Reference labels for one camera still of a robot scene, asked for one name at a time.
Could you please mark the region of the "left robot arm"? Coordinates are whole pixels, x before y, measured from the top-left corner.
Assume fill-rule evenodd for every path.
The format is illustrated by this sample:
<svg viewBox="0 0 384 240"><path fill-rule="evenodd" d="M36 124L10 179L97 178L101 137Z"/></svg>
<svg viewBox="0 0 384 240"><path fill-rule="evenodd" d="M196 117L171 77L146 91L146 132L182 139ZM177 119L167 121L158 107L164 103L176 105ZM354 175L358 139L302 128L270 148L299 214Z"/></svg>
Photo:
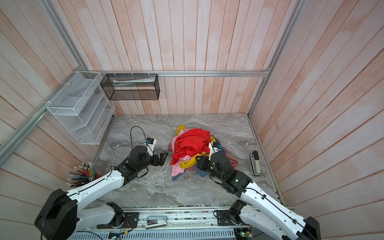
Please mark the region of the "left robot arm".
<svg viewBox="0 0 384 240"><path fill-rule="evenodd" d="M54 191L35 219L41 239L66 240L75 232L98 225L122 228L125 214L117 204L110 202L92 209L87 206L139 178L139 173L149 166L163 166L167 156L168 153L154 154L151 147L136 146L106 175L66 192L61 189Z"/></svg>

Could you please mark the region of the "red cloth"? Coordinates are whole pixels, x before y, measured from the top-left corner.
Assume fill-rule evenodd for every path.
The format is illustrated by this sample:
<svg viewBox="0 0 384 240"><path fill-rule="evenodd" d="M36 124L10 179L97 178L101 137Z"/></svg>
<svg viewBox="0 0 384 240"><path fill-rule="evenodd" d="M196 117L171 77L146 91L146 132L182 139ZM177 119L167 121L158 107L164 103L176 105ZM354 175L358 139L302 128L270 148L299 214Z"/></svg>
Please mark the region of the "red cloth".
<svg viewBox="0 0 384 240"><path fill-rule="evenodd" d="M175 141L172 161L175 165L185 156L193 157L203 152L209 153L210 132L202 129L191 129L178 136Z"/></svg>

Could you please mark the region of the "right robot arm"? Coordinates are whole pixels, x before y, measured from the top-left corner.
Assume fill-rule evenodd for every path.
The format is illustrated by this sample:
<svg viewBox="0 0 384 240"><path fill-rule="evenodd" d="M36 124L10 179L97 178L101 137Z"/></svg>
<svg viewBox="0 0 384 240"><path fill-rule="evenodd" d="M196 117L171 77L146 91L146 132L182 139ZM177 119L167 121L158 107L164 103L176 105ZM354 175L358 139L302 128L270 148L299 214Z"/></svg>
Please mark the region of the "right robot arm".
<svg viewBox="0 0 384 240"><path fill-rule="evenodd" d="M232 221L253 226L275 240L319 240L320 224L286 208L241 171L235 170L222 152L197 157L199 170L208 172L239 199L231 206Z"/></svg>

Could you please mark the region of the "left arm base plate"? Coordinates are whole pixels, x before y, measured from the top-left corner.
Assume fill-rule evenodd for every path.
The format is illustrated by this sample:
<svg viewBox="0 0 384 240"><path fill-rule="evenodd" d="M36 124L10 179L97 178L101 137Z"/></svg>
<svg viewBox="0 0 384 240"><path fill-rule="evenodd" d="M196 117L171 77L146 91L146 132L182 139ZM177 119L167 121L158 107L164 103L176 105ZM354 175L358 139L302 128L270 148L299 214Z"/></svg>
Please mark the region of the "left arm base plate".
<svg viewBox="0 0 384 240"><path fill-rule="evenodd" d="M124 212L113 218L112 222L107 225L97 225L97 229L134 229L138 225L139 212Z"/></svg>

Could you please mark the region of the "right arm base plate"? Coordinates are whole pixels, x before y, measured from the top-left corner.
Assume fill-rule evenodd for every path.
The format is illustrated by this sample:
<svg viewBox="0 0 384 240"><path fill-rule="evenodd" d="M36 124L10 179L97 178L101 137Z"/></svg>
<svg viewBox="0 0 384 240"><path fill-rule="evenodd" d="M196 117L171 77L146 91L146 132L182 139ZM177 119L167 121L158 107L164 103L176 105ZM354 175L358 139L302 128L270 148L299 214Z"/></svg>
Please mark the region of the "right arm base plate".
<svg viewBox="0 0 384 240"><path fill-rule="evenodd" d="M217 219L217 224L219 226L237 226L241 225L240 221L230 210L215 210L213 212L214 217Z"/></svg>

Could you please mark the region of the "yellow cloth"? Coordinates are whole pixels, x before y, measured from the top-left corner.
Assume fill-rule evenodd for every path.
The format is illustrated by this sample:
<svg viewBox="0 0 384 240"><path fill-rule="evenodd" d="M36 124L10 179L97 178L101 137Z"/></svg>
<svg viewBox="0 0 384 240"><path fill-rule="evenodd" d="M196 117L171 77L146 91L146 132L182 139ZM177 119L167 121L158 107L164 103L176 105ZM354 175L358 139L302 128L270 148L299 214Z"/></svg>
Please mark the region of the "yellow cloth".
<svg viewBox="0 0 384 240"><path fill-rule="evenodd" d="M210 132L202 129L187 129L183 125L178 127L177 135L172 140L171 165L180 169L187 169L197 163L197 156L208 156L210 143L215 142Z"/></svg>

